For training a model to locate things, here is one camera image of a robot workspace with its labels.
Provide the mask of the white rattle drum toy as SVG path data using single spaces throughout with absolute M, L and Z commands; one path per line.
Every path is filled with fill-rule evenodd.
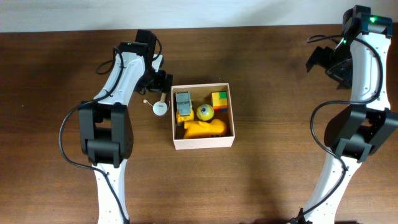
M 152 111 L 155 115 L 163 116 L 168 112 L 168 110 L 170 108 L 170 102 L 168 102 L 168 103 L 165 102 L 166 96 L 167 96 L 166 93 L 162 93 L 160 100 L 155 102 L 154 104 L 149 103 L 146 99 L 143 100 L 143 103 L 150 105 L 152 107 Z

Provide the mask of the yellow grey toy truck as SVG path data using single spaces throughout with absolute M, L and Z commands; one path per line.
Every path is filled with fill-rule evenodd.
M 175 94 L 175 101 L 177 105 L 176 119 L 177 124 L 182 126 L 186 121 L 194 120 L 194 112 L 190 92 L 181 92 Z

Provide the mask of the yellow ball with eyes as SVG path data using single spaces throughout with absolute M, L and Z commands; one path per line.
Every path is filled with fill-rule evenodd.
M 214 109 L 209 104 L 202 104 L 197 108 L 197 117 L 201 121 L 208 121 L 214 117 Z

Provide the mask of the orange toy dinosaur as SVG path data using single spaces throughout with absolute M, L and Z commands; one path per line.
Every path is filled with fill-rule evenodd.
M 214 119 L 211 122 L 186 121 L 184 129 L 184 139 L 223 137 L 228 132 L 226 123 L 220 119 Z

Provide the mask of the colourful puzzle cube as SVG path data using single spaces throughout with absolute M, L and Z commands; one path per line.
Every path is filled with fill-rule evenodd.
M 211 102 L 214 111 L 222 112 L 228 110 L 228 95 L 226 91 L 213 92 Z

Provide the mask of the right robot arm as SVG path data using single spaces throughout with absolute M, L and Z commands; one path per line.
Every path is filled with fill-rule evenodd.
M 308 43 L 332 40 L 334 49 L 317 47 L 305 66 L 318 65 L 350 90 L 348 101 L 334 100 L 318 105 L 310 117 L 314 126 L 319 109 L 346 105 L 325 128 L 324 141 L 315 142 L 326 152 L 321 176 L 306 205 L 290 223 L 334 223 L 345 190 L 361 164 L 397 129 L 397 114 L 387 96 L 386 61 L 391 44 L 392 19 L 372 14 L 371 8 L 355 5 L 343 15 L 343 30 L 337 35 L 314 35 Z

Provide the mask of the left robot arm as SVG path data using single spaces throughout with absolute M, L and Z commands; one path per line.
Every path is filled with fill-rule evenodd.
M 105 72 L 109 77 L 91 103 L 78 110 L 81 150 L 96 176 L 99 223 L 129 223 L 125 170 L 134 135 L 128 105 L 134 93 L 160 93 L 165 100 L 173 76 L 161 69 L 161 43 L 149 30 L 137 31 L 133 42 L 121 42 Z

